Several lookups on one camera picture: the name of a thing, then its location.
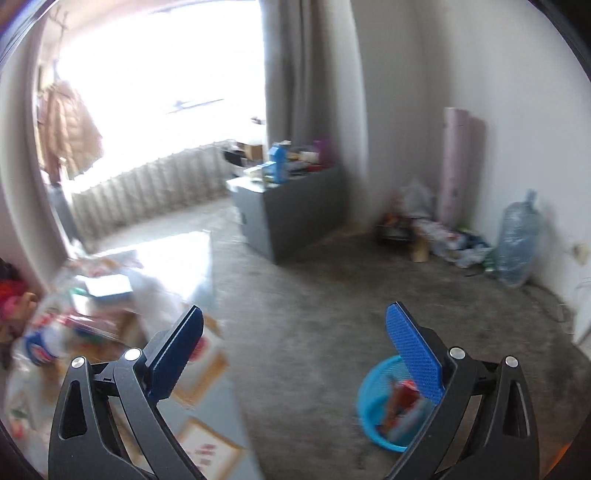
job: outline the plastic bag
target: plastic bag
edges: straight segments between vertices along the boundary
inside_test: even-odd
[[[47,478],[51,422],[63,377],[53,367],[40,368],[24,354],[23,339],[15,342],[7,379],[4,413],[7,430],[25,458]]]
[[[415,220],[413,225],[427,237],[435,255],[460,268],[481,264],[493,250],[480,237],[455,232],[438,222]]]
[[[434,204],[433,192],[417,179],[402,189],[402,212],[408,218],[433,218]]]

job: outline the plastic water jug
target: plastic water jug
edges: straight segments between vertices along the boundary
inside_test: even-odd
[[[510,287],[521,287],[528,279],[540,236],[540,213],[534,209],[536,192],[527,191],[524,202],[507,207],[496,249],[499,278]]]

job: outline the trash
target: trash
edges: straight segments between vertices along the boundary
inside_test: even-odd
[[[429,188],[413,179],[402,190],[402,214],[408,218],[433,218],[435,195]]]
[[[483,263],[493,250],[482,237],[469,231],[452,231],[438,222],[419,219],[413,227],[429,239],[435,255],[460,268]]]
[[[407,430],[407,434],[402,435],[395,443],[385,437],[391,430],[389,422],[390,426],[396,427],[397,420],[394,419],[392,424],[392,416],[396,417],[402,413],[402,408],[398,408],[402,406],[399,400],[404,403],[416,399],[416,395],[407,390],[406,393],[410,395],[405,395],[405,398],[397,399],[396,404],[394,403],[394,387],[406,382],[410,382],[407,384],[409,386],[414,383],[402,358],[396,355],[372,368],[359,389],[357,413],[363,431],[376,445],[392,452],[404,452],[422,425],[420,422],[414,423],[415,428]]]
[[[398,443],[416,432],[432,409],[433,404],[421,397],[414,381],[392,381],[392,391],[378,431],[387,441]]]
[[[63,357],[68,332],[64,322],[56,320],[27,334],[24,345],[29,360],[40,367]]]
[[[524,202],[507,207],[496,248],[496,270],[510,287],[521,287],[531,273],[532,260],[540,236],[540,213],[534,209],[536,192],[527,191]]]

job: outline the concrete floor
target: concrete floor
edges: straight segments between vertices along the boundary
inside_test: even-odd
[[[522,291],[439,259],[414,264],[364,236],[335,235],[273,265],[244,244],[229,199],[152,220],[101,247],[196,229],[212,231],[216,316],[267,480],[374,480],[395,463],[367,440],[355,413],[366,373],[395,354],[384,329],[394,301],[449,346],[520,360],[543,469],[589,412],[591,364],[561,326]]]

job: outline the gray curtain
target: gray curtain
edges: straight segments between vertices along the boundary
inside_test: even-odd
[[[259,0],[269,142],[309,145],[329,133],[319,0]]]
[[[93,251],[97,240],[121,228],[228,195],[232,168],[222,151],[232,144],[226,140],[183,150],[73,192],[78,238]]]

